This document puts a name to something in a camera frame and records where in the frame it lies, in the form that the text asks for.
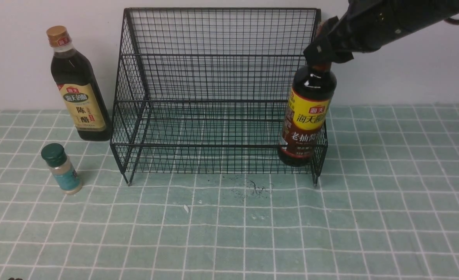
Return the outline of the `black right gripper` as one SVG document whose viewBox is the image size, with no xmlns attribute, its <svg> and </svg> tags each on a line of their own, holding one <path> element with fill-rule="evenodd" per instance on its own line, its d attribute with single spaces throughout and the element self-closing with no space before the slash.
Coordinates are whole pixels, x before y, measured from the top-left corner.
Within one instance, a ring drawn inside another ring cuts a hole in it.
<svg viewBox="0 0 459 280">
<path fill-rule="evenodd" d="M 339 23 L 339 18 L 335 16 L 320 25 L 315 39 L 303 51 L 307 65 L 340 64 L 354 59 L 351 52 L 341 51 L 339 47 L 334 46 L 333 29 L 337 23 Z"/>
</svg>

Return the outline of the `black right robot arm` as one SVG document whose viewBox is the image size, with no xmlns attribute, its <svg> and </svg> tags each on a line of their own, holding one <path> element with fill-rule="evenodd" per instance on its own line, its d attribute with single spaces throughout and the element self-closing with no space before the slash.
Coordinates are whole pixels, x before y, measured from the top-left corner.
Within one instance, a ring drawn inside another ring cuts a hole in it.
<svg viewBox="0 0 459 280">
<path fill-rule="evenodd" d="M 345 14 L 325 21 L 303 51 L 310 66 L 346 63 L 440 21 L 459 25 L 459 0 L 350 0 Z"/>
</svg>

